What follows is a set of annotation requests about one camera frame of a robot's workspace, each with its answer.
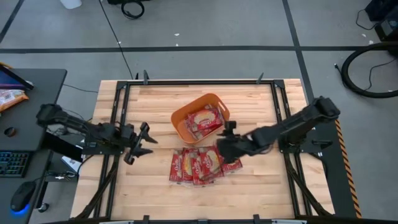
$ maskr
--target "blue light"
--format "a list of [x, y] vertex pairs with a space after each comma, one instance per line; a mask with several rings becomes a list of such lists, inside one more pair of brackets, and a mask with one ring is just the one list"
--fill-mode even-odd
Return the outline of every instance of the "blue light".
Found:
[[21, 216], [25, 215], [25, 213], [27, 213], [28, 210], [29, 210], [29, 204], [27, 204], [27, 205], [25, 206], [25, 208], [22, 209], [22, 210], [19, 211], [19, 212], [14, 212], [14, 211], [11, 210], [11, 214], [13, 214], [13, 215], [15, 215], [15, 216], [17, 216], [17, 217], [21, 217]]

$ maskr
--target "keyboard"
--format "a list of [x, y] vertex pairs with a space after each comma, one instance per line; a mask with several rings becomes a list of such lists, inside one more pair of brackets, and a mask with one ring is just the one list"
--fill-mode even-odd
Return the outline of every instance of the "keyboard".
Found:
[[29, 157], [29, 152], [0, 151], [0, 177], [24, 177]]

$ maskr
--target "orange plastic bowl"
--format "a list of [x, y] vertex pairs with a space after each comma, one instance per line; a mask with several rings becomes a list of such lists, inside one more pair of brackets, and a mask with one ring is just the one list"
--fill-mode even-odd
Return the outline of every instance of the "orange plastic bowl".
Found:
[[219, 127], [209, 134], [207, 134], [205, 137], [196, 140], [195, 138], [192, 137], [191, 133], [189, 130], [185, 127], [184, 120], [188, 116], [188, 114], [195, 113], [197, 111], [202, 110], [206, 105], [211, 105], [214, 108], [220, 107], [220, 111], [223, 114], [224, 120], [227, 121], [229, 120], [229, 110], [225, 106], [225, 104], [220, 100], [220, 98], [213, 94], [213, 93], [207, 93], [196, 100], [192, 101], [191, 103], [183, 106], [182, 108], [178, 109], [177, 111], [174, 111], [172, 114], [172, 124], [174, 128], [177, 130], [178, 135], [180, 138], [187, 144], [196, 144], [200, 142], [201, 140], [207, 138], [209, 135], [211, 135], [213, 132], [216, 130], [222, 128]]

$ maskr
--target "wooden tabletop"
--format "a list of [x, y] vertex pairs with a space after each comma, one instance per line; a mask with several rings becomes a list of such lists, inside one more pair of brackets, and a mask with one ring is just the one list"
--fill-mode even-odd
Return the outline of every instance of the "wooden tabletop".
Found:
[[[101, 82], [94, 123], [109, 122], [116, 83]], [[286, 79], [285, 87], [294, 114], [306, 105], [302, 85], [299, 79]], [[145, 142], [144, 147], [153, 149], [154, 153], [136, 159], [132, 166], [121, 158], [112, 220], [142, 220], [143, 215], [150, 215], [152, 220], [251, 219], [254, 214], [260, 214], [261, 218], [294, 217], [284, 159], [277, 143], [266, 155], [242, 157], [243, 169], [217, 180], [212, 186], [196, 188], [169, 182], [172, 152], [185, 146], [170, 123], [171, 114], [205, 93], [221, 98], [231, 113], [230, 120], [238, 122], [236, 133], [277, 122], [269, 85], [133, 86], [126, 122], [139, 126], [147, 121], [150, 135], [159, 143]], [[212, 145], [216, 138], [219, 137], [214, 134], [199, 146]], [[333, 213], [322, 163], [307, 154], [302, 154], [301, 160], [308, 188], [324, 208]], [[103, 156], [94, 156], [81, 168], [71, 217], [78, 215], [96, 192], [102, 161]], [[301, 192], [298, 187], [296, 189], [304, 213]]]

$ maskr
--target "computer mouse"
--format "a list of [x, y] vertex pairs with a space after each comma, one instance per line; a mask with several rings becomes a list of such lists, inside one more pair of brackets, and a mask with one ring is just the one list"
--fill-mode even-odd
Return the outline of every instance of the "computer mouse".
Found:
[[35, 191], [36, 183], [34, 181], [24, 182], [19, 186], [11, 199], [11, 210], [20, 212], [29, 203]]

